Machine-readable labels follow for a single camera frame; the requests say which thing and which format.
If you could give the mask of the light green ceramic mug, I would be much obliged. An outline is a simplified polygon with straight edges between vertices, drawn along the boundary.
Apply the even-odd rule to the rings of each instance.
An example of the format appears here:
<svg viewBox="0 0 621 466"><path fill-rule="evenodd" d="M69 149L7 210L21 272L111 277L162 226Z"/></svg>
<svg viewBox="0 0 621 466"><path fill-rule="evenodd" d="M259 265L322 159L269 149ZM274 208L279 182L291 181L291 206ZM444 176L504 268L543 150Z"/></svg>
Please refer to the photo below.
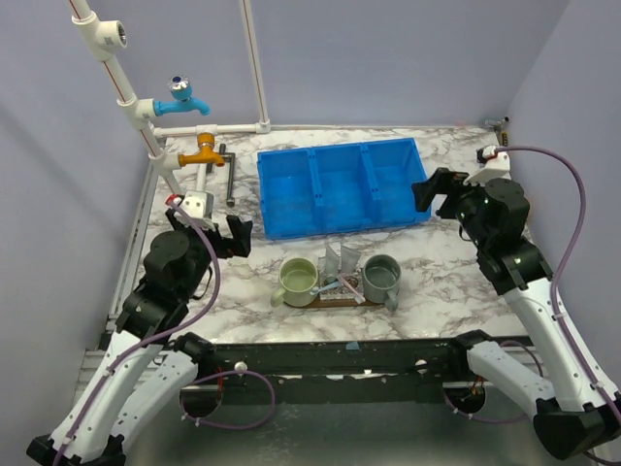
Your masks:
<svg viewBox="0 0 621 466"><path fill-rule="evenodd" d="M313 262L303 257L287 259L280 266L278 287L271 295L270 304L273 308L308 306L316 298L311 292L318 282L319 272Z"/></svg>

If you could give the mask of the blue plastic divided bin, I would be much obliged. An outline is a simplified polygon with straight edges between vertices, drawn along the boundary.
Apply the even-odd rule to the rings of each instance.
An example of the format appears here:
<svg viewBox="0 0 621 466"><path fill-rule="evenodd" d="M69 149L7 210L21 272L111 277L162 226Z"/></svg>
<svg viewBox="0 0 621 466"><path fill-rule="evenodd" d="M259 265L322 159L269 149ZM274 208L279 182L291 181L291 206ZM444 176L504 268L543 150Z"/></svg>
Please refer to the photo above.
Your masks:
<svg viewBox="0 0 621 466"><path fill-rule="evenodd" d="M290 240L426 222L413 183L427 175L412 138L257 154L265 236Z"/></svg>

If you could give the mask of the oval wooden tray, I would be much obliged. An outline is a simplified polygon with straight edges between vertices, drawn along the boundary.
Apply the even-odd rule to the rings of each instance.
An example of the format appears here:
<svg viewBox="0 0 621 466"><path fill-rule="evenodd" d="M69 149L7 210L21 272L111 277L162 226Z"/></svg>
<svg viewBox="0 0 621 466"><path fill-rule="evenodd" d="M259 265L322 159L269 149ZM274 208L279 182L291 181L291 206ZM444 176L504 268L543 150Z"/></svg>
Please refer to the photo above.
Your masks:
<svg viewBox="0 0 621 466"><path fill-rule="evenodd" d="M291 308L298 309L336 309L336 308L356 308L356 307L381 307L381 304L365 300L358 303L353 298L338 298L338 299L322 299L320 295L313 296L312 300L302 305L294 305L288 302L284 302L284 305Z"/></svg>

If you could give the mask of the grey ceramic mug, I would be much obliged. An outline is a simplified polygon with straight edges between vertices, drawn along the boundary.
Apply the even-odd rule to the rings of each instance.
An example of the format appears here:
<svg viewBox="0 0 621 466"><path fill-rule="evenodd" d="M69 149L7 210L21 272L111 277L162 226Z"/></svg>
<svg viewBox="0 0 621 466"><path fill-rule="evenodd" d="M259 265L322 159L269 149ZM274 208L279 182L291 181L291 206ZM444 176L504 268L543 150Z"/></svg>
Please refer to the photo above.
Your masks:
<svg viewBox="0 0 621 466"><path fill-rule="evenodd" d="M364 297L394 312L399 305L401 267L394 257L378 254L370 257L362 269Z"/></svg>

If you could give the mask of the toothpaste tube red cap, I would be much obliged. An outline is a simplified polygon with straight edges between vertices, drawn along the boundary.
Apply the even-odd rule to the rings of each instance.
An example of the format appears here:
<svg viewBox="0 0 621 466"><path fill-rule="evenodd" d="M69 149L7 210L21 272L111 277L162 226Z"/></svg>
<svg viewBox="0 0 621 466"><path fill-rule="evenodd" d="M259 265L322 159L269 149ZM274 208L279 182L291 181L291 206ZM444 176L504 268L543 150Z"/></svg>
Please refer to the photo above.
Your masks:
<svg viewBox="0 0 621 466"><path fill-rule="evenodd" d="M356 270L361 257L359 250L341 245L341 274L352 276Z"/></svg>

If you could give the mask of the pink toothbrush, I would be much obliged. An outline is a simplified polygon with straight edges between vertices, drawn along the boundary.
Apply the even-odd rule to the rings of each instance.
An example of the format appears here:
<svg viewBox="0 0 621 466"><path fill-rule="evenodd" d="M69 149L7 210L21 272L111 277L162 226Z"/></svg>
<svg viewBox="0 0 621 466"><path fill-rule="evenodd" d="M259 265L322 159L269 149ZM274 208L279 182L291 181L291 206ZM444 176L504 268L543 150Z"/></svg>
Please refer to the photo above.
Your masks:
<svg viewBox="0 0 621 466"><path fill-rule="evenodd" d="M354 295L354 300L358 305L365 302L364 295L360 294L357 291L357 289L354 286L352 286L346 278L344 278L343 276L339 276L339 281L341 282L343 287L348 289Z"/></svg>

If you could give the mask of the clear plastic square holder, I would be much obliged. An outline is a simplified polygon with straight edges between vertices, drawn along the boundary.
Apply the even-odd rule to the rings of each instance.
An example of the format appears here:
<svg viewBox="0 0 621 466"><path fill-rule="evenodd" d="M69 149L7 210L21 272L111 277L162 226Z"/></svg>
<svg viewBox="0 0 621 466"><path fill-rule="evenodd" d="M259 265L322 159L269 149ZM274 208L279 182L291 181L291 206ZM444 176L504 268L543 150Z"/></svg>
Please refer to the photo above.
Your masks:
<svg viewBox="0 0 621 466"><path fill-rule="evenodd" d="M320 268L319 268L319 283L318 286L322 287L324 285L327 285L328 283L326 283L324 281L324 258L322 258L320 260ZM337 281L339 281L339 276L343 276L344 278L346 278L349 283L354 286L357 291L360 294L363 294L362 291L362 277L361 277L361 268L359 267L359 262L357 265L357 270L356 272L352 275L352 276L344 276L341 274L341 258L340 258L340 268L339 268L339 273L337 275ZM354 299L354 295L345 287L341 286L339 288L336 289L332 289L323 293L318 294L321 296L322 299L338 299L338 298L353 298Z"/></svg>

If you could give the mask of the toothpaste tube green cap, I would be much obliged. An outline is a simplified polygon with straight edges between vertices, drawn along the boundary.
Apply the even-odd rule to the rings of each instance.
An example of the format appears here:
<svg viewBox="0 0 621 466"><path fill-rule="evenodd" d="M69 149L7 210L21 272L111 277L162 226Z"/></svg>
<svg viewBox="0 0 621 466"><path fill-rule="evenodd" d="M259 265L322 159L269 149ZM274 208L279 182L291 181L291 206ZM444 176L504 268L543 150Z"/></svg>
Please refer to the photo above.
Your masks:
<svg viewBox="0 0 621 466"><path fill-rule="evenodd" d="M340 268L340 257L334 249L327 245L324 255L324 281L332 283L337 280Z"/></svg>

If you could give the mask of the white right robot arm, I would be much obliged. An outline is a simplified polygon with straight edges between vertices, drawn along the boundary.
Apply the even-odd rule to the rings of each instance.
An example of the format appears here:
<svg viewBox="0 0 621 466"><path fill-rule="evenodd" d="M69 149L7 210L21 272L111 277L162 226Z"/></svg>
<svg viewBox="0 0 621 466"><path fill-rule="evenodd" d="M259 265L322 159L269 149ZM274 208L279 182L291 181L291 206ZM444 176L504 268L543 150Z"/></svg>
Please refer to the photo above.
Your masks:
<svg viewBox="0 0 621 466"><path fill-rule="evenodd" d="M620 435L620 390L581 338L540 250L524 235L530 205L519 183L495 178L470 185L467 174L438 169L411 187L415 208L455 219L476 247L484 277L512 308L535 345L548 376L540 377L480 333L462 337L446 357L448 373L465 381L482 376L518 405L540 443L566 460Z"/></svg>

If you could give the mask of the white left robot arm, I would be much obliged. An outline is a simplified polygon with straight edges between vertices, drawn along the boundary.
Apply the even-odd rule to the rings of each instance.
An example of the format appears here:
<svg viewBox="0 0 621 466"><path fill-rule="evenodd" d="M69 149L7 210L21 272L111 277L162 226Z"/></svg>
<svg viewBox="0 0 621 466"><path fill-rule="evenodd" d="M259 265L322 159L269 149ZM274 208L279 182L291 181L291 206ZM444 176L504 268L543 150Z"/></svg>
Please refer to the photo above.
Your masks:
<svg viewBox="0 0 621 466"><path fill-rule="evenodd" d="M212 344L187 333L155 373L139 381L171 335L192 323L188 304L204 275L219 283L220 260L249 256L252 223L228 216L232 235L224 237L179 206L166 217L172 228L151 241L145 273L123 303L95 375L61 424L28 446L27 455L38 464L124 464L137 435L176 392L213 376Z"/></svg>

